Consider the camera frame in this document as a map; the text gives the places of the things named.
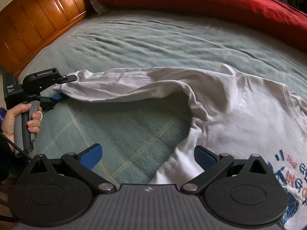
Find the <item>person's left hand with ring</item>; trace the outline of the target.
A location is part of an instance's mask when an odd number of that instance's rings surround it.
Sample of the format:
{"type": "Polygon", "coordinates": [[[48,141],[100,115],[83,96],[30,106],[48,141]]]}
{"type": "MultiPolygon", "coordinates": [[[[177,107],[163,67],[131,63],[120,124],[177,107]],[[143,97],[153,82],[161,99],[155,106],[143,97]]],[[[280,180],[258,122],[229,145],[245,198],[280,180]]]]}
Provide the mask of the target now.
{"type": "MultiPolygon", "coordinates": [[[[15,132],[14,127],[15,127],[16,117],[21,113],[28,112],[30,108],[31,108],[30,103],[28,104],[21,103],[7,111],[1,129],[3,131],[3,134],[12,142],[14,142],[14,132],[15,132]]],[[[33,133],[35,137],[37,137],[40,132],[42,118],[43,118],[42,108],[39,106],[36,112],[32,114],[31,120],[29,120],[26,124],[28,131],[30,133],[33,133]]]]}

